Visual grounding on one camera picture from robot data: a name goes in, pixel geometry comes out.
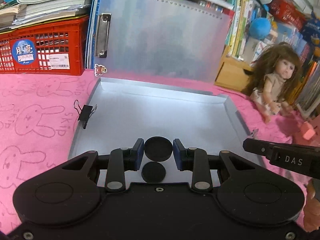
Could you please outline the person's right hand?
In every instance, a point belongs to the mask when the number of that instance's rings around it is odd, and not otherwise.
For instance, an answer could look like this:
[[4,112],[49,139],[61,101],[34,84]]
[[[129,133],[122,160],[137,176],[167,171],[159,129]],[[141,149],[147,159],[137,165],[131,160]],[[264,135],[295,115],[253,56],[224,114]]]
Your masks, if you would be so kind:
[[306,204],[303,209],[303,225],[305,231],[313,232],[315,230],[318,230],[320,226],[320,203],[315,198],[316,191],[313,187],[312,180],[309,181],[306,191]]

